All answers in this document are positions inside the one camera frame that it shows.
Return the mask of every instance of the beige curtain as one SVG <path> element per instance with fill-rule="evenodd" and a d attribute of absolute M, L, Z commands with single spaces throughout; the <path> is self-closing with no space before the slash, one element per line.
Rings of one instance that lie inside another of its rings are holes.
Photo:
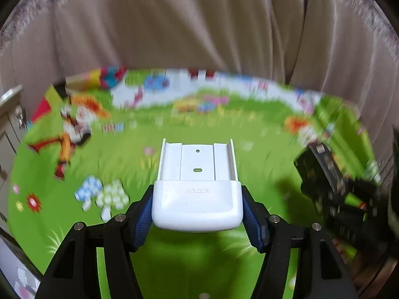
<path fill-rule="evenodd" d="M 356 103 L 382 166 L 398 122 L 399 40 L 374 0 L 22 0 L 0 31 L 0 93 L 106 65 L 256 75 Z"/>

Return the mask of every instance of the blue textured pad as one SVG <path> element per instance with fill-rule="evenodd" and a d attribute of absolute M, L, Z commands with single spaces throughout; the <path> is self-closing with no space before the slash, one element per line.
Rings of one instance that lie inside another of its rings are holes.
<path fill-rule="evenodd" d="M 148 198 L 147 203 L 144 205 L 143 211 L 140 214 L 139 219 L 136 223 L 136 228 L 134 230 L 134 242 L 133 246 L 137 250 L 141 245 L 144 244 L 148 232 L 150 231 L 150 227 L 152 224 L 152 194 Z"/>
<path fill-rule="evenodd" d="M 263 248 L 263 242 L 261 237 L 261 227 L 253 214 L 251 207 L 249 206 L 245 197 L 243 197 L 243 210 L 244 218 L 243 223 L 245 231 L 247 232 L 249 241 L 253 247 L 259 252 Z"/>

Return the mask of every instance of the table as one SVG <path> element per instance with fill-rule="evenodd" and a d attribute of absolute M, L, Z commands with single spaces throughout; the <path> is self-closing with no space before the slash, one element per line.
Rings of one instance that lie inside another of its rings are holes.
<path fill-rule="evenodd" d="M 45 272 L 76 221 L 123 213 L 156 180 L 163 138 L 235 145 L 239 180 L 270 213 L 309 225 L 320 218 L 293 164 L 325 142 L 344 174 L 378 181 L 367 132 L 343 100 L 267 79 L 187 69 L 98 69 L 51 86 L 17 152 L 9 228 Z M 103 298 L 109 298 L 98 249 Z M 263 255 L 242 226 L 214 233 L 151 227 L 132 256 L 144 298 L 250 298 Z M 291 298 L 292 252 L 285 298 Z"/>

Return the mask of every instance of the cartoon tablecloth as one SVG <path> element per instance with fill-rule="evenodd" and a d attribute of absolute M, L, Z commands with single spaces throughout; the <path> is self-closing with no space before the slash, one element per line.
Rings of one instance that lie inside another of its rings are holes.
<path fill-rule="evenodd" d="M 215 71 L 105 68 L 51 86 L 32 118 L 11 177 L 9 227 L 41 272 L 76 221 L 105 222 L 156 179 L 162 139 L 234 141 L 239 180 L 290 223 L 319 220 L 293 164 L 321 140 L 344 174 L 378 182 L 356 113 L 336 97 Z M 98 249 L 103 298 L 109 298 Z M 244 299 L 263 255 L 242 226 L 214 233 L 151 227 L 132 263 L 146 299 Z M 285 298 L 291 298 L 292 251 Z"/>

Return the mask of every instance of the red flower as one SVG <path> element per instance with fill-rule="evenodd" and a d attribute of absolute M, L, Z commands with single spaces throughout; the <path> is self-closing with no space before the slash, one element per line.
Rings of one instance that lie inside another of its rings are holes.
<path fill-rule="evenodd" d="M 35 196 L 33 193 L 26 197 L 26 202 L 28 207 L 31 208 L 33 211 L 36 211 L 38 213 L 41 210 L 41 203 L 37 196 Z"/>

